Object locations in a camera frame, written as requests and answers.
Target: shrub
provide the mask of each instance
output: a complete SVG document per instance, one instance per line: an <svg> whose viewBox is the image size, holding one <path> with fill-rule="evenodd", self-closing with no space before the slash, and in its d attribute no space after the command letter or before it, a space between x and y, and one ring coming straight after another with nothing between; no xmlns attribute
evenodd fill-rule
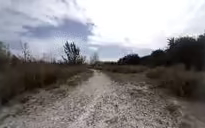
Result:
<svg viewBox="0 0 205 128"><path fill-rule="evenodd" d="M97 69L116 73L140 73L147 70L147 68L144 66L134 65L104 65Z"/></svg>
<svg viewBox="0 0 205 128"><path fill-rule="evenodd" d="M47 63L24 63L0 72L0 104L28 90L64 82L85 71L85 66L61 66Z"/></svg>
<svg viewBox="0 0 205 128"><path fill-rule="evenodd" d="M156 79L160 87L169 89L181 97L192 97L199 85L197 72L177 70L177 68L158 67L146 73L151 79Z"/></svg>

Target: cloud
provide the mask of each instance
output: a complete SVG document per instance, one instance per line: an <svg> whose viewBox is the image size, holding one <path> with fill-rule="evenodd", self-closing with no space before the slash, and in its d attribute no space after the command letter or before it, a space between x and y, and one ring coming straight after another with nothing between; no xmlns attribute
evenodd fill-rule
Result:
<svg viewBox="0 0 205 128"><path fill-rule="evenodd" d="M0 40L20 51L60 56L75 41L83 54L114 59L149 54L166 39L205 30L205 0L0 0Z"/></svg>
<svg viewBox="0 0 205 128"><path fill-rule="evenodd" d="M78 12L81 9L74 1L0 0L0 40L20 40L30 29L56 29L65 26L64 21L87 25L87 18Z"/></svg>
<svg viewBox="0 0 205 128"><path fill-rule="evenodd" d="M98 47L90 46L89 49L92 50L92 51L97 51Z"/></svg>
<svg viewBox="0 0 205 128"><path fill-rule="evenodd" d="M91 44L162 48L205 30L205 0L77 0L95 24Z"/></svg>

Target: dirt path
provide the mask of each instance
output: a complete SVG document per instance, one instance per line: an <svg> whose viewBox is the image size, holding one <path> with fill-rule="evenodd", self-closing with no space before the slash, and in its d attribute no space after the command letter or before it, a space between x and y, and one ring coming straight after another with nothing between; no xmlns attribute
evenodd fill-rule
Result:
<svg viewBox="0 0 205 128"><path fill-rule="evenodd" d="M137 86L116 83L98 71L67 95L48 95L42 91L32 96L19 114L5 117L0 128L179 127L180 112L171 114L166 109L168 101L145 83Z"/></svg>

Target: dry grass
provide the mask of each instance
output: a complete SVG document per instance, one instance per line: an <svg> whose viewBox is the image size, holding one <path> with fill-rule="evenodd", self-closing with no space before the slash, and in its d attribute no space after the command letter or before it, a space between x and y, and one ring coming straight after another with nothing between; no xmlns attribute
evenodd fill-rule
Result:
<svg viewBox="0 0 205 128"><path fill-rule="evenodd" d="M26 63L0 72L0 104L24 91L65 82L71 76L86 71L86 66L62 66L47 63Z"/></svg>
<svg viewBox="0 0 205 128"><path fill-rule="evenodd" d="M96 69L115 73L140 73L146 71L148 68L138 65L103 65L96 67Z"/></svg>
<svg viewBox="0 0 205 128"><path fill-rule="evenodd" d="M205 99L205 72L157 67L148 70L146 76L156 80L160 87L167 88L177 96Z"/></svg>

